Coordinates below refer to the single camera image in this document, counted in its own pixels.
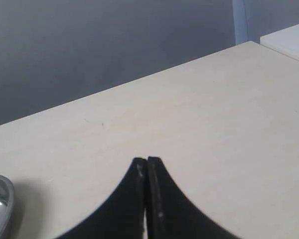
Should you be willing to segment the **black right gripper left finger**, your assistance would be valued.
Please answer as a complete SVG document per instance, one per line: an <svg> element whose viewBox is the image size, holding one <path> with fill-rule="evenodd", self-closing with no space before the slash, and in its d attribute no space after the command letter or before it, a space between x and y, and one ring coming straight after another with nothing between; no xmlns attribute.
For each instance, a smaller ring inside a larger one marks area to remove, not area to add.
<svg viewBox="0 0 299 239"><path fill-rule="evenodd" d="M142 239L147 161L134 158L107 200L60 239Z"/></svg>

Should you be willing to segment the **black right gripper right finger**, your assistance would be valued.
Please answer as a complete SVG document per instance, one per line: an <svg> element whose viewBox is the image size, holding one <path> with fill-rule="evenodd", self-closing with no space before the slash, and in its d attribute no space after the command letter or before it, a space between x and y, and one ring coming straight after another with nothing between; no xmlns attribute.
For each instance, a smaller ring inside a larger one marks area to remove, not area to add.
<svg viewBox="0 0 299 239"><path fill-rule="evenodd" d="M147 169L149 239L237 238L202 213L185 196L159 157L149 157Z"/></svg>

